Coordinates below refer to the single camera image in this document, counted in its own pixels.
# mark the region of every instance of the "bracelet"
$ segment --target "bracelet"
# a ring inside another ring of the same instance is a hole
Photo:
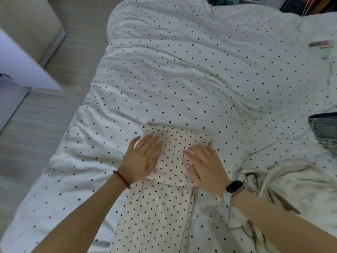
[[[124,184],[126,185],[127,188],[131,189],[130,184],[128,183],[128,181],[126,181],[126,179],[117,170],[114,170],[113,172],[114,172],[114,174],[116,174],[117,176],[119,176],[119,178],[124,182]]]

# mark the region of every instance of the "floor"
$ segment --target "floor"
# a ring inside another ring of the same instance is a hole
[[[122,0],[48,0],[67,37],[46,71],[64,92],[28,93],[0,134],[0,237],[82,104],[107,46],[106,24]]]

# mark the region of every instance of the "hand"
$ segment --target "hand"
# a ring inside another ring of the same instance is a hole
[[[134,138],[124,155],[118,172],[130,184],[144,180],[157,164],[161,154],[162,143],[157,143],[158,136],[152,135],[142,138],[136,147],[134,145],[141,137]]]
[[[223,197],[223,192],[231,183],[227,173],[213,148],[207,146],[191,146],[184,150],[189,163],[185,164],[188,173],[198,187]]]

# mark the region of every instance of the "finger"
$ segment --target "finger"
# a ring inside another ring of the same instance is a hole
[[[188,170],[188,174],[191,176],[191,179],[193,182],[195,182],[197,185],[201,182],[201,179],[196,171],[196,169],[189,163],[184,164],[186,169]]]
[[[157,153],[152,157],[149,165],[146,168],[146,174],[147,176],[151,173],[151,171],[154,169],[154,167],[157,165],[158,159],[161,155],[161,150],[158,150]]]
[[[128,149],[127,149],[126,152],[131,151],[131,150],[134,148],[134,145],[136,144],[136,142],[137,142],[140,138],[141,138],[141,136],[137,136],[136,138],[134,138],[134,139],[130,142],[129,147],[128,147]]]
[[[148,160],[151,160],[151,158],[157,153],[157,151],[159,150],[159,148],[161,148],[163,145],[163,143],[159,143],[156,145],[152,145],[149,150],[147,150],[146,152],[146,158]]]
[[[137,144],[137,146],[136,146],[135,149],[136,149],[137,151],[138,151],[139,149],[141,149],[141,147],[144,145],[144,143],[145,143],[148,139],[150,139],[151,137],[152,137],[152,134],[143,137],[143,138],[138,142],[138,144]]]
[[[208,148],[209,152],[211,153],[211,155],[212,155],[213,157],[218,156],[218,154],[216,153],[216,151],[215,151],[213,148],[211,148],[211,147],[207,147],[207,148]]]
[[[191,164],[196,165],[196,164],[200,163],[200,158],[196,154],[191,153],[191,152],[186,151],[186,150],[183,150],[183,154],[187,157],[188,161]]]
[[[188,150],[195,153],[201,161],[206,161],[208,159],[200,145],[190,146]]]
[[[207,158],[211,158],[211,157],[212,157],[212,154],[211,154],[211,152],[209,151],[208,147],[202,146],[201,149],[203,150],[203,152],[204,152],[204,154],[207,156]]]
[[[146,153],[147,150],[159,139],[159,136],[151,137],[148,139],[144,145],[141,147],[140,151]]]

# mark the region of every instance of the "jeans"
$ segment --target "jeans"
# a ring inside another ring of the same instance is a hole
[[[337,113],[311,115],[308,122],[318,143],[337,156]]]

